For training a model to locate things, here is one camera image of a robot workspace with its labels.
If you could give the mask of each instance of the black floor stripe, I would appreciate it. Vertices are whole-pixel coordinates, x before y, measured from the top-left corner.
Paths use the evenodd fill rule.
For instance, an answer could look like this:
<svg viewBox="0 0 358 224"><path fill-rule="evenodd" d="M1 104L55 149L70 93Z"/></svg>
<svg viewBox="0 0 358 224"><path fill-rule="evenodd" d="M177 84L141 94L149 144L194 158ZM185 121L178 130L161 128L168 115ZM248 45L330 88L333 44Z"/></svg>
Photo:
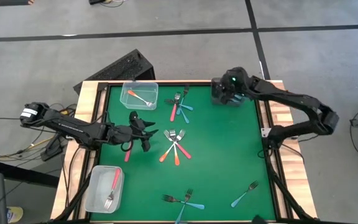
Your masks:
<svg viewBox="0 0 358 224"><path fill-rule="evenodd" d="M258 32L291 32L291 31L351 30L351 29L358 29L358 25L271 27L271 28L258 28Z"/></svg>
<svg viewBox="0 0 358 224"><path fill-rule="evenodd" d="M162 30L145 32L122 32L108 34L78 34L78 35L48 35L33 37L0 37L0 42L33 41L33 40L75 40L97 39L113 37L152 37L165 35L192 35L192 34L236 34L252 32L251 28L227 28L227 29L190 29L190 30Z"/></svg>
<svg viewBox="0 0 358 224"><path fill-rule="evenodd" d="M270 74L269 74L269 70L267 68L267 62L266 62L266 58L265 58L264 49L263 49L262 43L260 41L260 37L259 37L257 25L256 25L254 10L252 10L251 1L250 0L245 0L245 1L246 1L246 5L247 5L247 10L248 10L249 21L251 23L252 34L254 35L256 51L258 53L258 58L259 58L260 64L262 65L262 70L263 70L262 74L264 75L264 79L269 80Z"/></svg>

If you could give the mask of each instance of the green table surface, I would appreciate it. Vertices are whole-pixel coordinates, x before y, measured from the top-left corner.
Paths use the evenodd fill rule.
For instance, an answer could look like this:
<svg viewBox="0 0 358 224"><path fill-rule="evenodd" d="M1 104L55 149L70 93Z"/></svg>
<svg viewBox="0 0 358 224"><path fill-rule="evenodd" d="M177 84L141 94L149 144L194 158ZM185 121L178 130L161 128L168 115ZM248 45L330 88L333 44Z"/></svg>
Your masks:
<svg viewBox="0 0 358 224"><path fill-rule="evenodd" d="M183 200L189 188L193 189L189 202L203 204L205 209L186 206L184 221L251 220L255 215L274 220L265 161L257 157L262 142L254 102L240 107L213 105L210 86L191 86L183 102L194 107L194 111L185 109L190 123L182 115L170 122L173 105L164 99L173 98L177 91L183 92L183 86L159 86L157 109L137 110L139 118L156 122L147 130L159 129L150 140L149 152L143 152L136 141L129 162L124 162L125 152L119 146L102 147L99 164L121 167L125 180L119 209L111 214L92 213L91 220L174 221L182 204L164 202L162 195ZM120 103L120 94L120 86L112 87L109 116L113 123L128 125L132 110ZM163 135L165 129L186 130L179 143L191 159L178 149L179 166L173 150L164 162L158 160L171 146ZM259 186L232 208L230 204L255 180Z"/></svg>

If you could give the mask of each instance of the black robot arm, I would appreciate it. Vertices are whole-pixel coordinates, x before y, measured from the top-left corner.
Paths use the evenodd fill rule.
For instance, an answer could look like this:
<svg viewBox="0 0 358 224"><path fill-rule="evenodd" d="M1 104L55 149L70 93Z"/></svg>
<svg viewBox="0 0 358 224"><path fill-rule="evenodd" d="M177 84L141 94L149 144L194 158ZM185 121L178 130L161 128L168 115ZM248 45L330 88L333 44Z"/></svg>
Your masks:
<svg viewBox="0 0 358 224"><path fill-rule="evenodd" d="M90 150L100 149L102 143L118 145L140 139L143 150L147 152L150 149L149 139L157 131L147 132L144 129L154 123L150 124L139 119L135 111L131 115L133 119L130 121L130 126L116 126L114 123L88 123L61 114L59 111L49 108L46 103L31 103L25 105L20 121L25 128L45 126L71 136L80 146Z"/></svg>
<svg viewBox="0 0 358 224"><path fill-rule="evenodd" d="M228 70L219 82L213 82L213 98L222 104L228 104L235 95L242 95L251 100L276 101L305 112L309 121L283 127L271 128L266 140L270 148L278 149L284 139L302 134L316 133L329 135L335 130L338 115L328 106L312 96L290 93L275 87L258 77L248 77L247 72L236 67Z"/></svg>

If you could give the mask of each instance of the concrete floor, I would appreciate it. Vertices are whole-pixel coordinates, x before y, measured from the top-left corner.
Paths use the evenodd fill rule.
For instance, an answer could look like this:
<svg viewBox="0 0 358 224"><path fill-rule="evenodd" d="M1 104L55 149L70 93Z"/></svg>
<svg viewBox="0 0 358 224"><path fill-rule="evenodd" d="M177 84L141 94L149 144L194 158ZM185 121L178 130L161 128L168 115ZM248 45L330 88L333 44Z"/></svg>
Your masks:
<svg viewBox="0 0 358 224"><path fill-rule="evenodd" d="M258 27L358 24L358 0L251 3ZM86 0L37 0L33 6L0 7L0 37L228 27L250 27L243 0L128 0L115 9ZM358 154L349 139L349 119L358 111L358 30L272 32L260 38L271 79L317 97L340 116L332 136L303 142L301 150L318 216L358 223ZM0 117L16 118L32 101L76 103L73 85L133 49L152 62L158 79L209 79L238 65L260 76L251 33L0 42ZM299 111L293 117L305 119ZM27 147L37 135L18 121L0 120L0 154ZM354 138L358 145L358 129ZM39 165L44 172L61 166L55 159L23 167ZM24 198L24 192L39 200ZM9 205L26 209L21 223L48 219L55 191L39 192L23 184L8 196Z"/></svg>

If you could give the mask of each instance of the clear plastic bin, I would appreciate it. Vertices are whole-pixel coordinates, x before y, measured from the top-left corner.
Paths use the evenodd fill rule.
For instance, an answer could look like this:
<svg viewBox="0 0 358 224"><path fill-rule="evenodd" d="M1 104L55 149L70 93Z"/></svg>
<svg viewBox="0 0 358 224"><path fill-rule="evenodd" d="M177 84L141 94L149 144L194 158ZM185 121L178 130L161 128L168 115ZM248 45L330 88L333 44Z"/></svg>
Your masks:
<svg viewBox="0 0 358 224"><path fill-rule="evenodd" d="M146 103L128 93L132 90L137 96L141 97L150 104ZM122 85L120 102L128 109L135 110L154 110L157 107L158 84L152 82L125 82Z"/></svg>
<svg viewBox="0 0 358 224"><path fill-rule="evenodd" d="M91 180L85 202L85 210L87 212L113 213L119 208L121 203L122 187L124 186L124 173L122 172L122 169L117 180L114 200L108 210L104 208L107 197L111 192L111 186L114 181L116 169L121 168L116 166L95 166L92 169Z"/></svg>

